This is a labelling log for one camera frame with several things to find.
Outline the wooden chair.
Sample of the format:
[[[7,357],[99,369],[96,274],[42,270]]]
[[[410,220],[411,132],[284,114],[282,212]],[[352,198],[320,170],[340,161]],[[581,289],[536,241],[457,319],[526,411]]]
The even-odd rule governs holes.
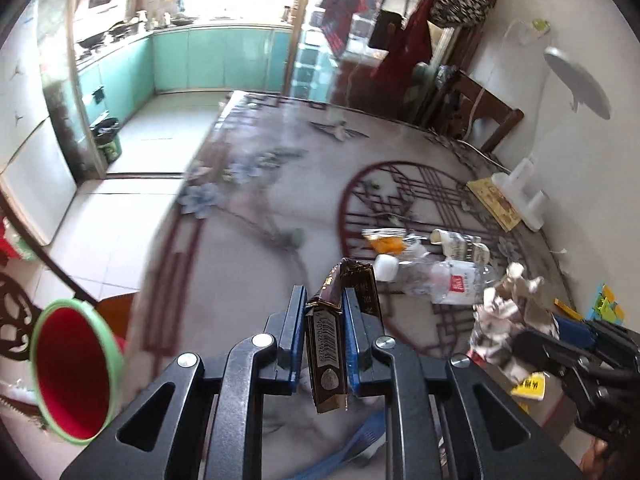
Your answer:
[[[490,119],[497,127],[480,142],[480,151],[491,154],[523,120],[524,113],[512,108],[484,89],[466,73],[457,70],[438,92],[439,112],[435,129],[442,136],[462,140],[477,120]]]

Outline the black kitchen trash can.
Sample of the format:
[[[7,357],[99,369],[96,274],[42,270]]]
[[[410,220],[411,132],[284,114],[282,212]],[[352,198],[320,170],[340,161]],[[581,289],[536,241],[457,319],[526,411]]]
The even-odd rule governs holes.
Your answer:
[[[94,142],[107,165],[111,165],[122,154],[119,131],[119,121],[115,117],[102,119],[91,127]]]

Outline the crushed white printed carton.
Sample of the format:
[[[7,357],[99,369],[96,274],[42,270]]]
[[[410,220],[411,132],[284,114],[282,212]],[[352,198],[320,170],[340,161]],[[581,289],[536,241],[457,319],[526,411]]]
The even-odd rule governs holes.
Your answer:
[[[475,264],[488,264],[490,260],[490,250],[479,236],[434,229],[430,242],[442,248],[442,253],[450,260]]]

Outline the dark brown cigarette pack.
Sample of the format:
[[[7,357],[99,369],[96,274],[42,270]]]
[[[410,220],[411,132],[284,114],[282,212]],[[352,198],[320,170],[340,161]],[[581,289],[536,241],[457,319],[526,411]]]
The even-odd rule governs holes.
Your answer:
[[[343,292],[352,288],[358,307],[382,321],[373,266],[341,259],[306,303],[305,339],[310,388],[319,414],[346,408],[348,395]]]

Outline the white refrigerator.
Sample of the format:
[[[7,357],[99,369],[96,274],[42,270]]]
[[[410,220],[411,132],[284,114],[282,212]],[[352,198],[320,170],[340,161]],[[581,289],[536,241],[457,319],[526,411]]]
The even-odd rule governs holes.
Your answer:
[[[36,241],[55,238],[77,190],[42,90],[32,0],[1,48],[1,189]]]

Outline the orange snack wrapper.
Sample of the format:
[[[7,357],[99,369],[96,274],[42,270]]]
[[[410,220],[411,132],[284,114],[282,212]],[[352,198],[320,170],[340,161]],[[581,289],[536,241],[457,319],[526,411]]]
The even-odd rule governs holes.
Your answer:
[[[407,247],[407,231],[398,228],[363,229],[362,237],[379,255],[400,255]]]

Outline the green red trash bin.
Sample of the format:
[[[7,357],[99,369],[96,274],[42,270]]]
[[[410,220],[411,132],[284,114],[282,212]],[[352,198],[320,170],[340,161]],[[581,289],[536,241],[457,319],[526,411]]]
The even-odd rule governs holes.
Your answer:
[[[29,363],[48,426],[74,445],[92,441],[116,416],[126,340],[88,302],[60,299],[39,315]]]

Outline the red hanging clothes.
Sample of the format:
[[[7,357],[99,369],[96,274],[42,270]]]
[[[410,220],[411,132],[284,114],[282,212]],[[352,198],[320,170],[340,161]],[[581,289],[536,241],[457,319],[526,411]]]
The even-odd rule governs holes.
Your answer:
[[[420,0],[405,28],[392,40],[390,50],[374,72],[372,79],[385,91],[404,92],[413,69],[429,63],[433,55],[428,18],[435,0]]]

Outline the yellow white paper box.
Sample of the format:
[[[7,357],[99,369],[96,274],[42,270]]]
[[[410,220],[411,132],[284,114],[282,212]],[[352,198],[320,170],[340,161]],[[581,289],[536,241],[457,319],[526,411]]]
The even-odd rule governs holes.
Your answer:
[[[546,383],[546,375],[541,372],[536,372],[530,374],[522,382],[513,387],[510,391],[510,395],[521,399],[540,402],[544,400],[544,396],[546,395]]]

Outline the printed newspaper ball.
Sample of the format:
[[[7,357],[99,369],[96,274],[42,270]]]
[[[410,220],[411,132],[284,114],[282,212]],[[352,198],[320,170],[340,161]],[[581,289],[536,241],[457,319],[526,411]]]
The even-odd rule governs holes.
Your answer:
[[[512,344],[523,330],[536,330],[560,339],[559,324],[541,305],[544,279],[529,280],[525,266],[512,262],[506,274],[484,289],[483,299],[474,307],[474,326],[470,336],[473,356],[495,365],[512,385],[520,384],[533,373],[532,364],[514,356]]]

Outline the white desk lamp base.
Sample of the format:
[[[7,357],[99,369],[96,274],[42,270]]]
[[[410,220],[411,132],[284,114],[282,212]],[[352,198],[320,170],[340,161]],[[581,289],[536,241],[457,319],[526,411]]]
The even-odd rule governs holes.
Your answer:
[[[524,224],[533,232],[538,232],[544,225],[549,197],[543,190],[528,192],[527,185],[535,175],[535,157],[529,154],[524,157],[510,174],[496,172],[490,180],[499,192],[518,213]]]

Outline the teal kitchen cabinets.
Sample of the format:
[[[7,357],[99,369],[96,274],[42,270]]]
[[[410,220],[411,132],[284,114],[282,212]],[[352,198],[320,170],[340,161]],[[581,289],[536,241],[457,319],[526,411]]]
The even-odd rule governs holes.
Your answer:
[[[122,40],[77,64],[92,124],[103,114],[126,122],[162,93],[280,92],[291,32],[276,26],[187,27]]]

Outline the clear plastic water bottle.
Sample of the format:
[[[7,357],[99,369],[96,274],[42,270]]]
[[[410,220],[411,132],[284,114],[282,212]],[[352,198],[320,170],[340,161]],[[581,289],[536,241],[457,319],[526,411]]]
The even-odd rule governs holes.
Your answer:
[[[432,304],[460,307],[479,304],[484,290],[498,281],[497,271],[488,264],[439,260],[434,255],[413,260],[378,255],[373,272],[379,283],[391,284],[406,295],[424,296]]]

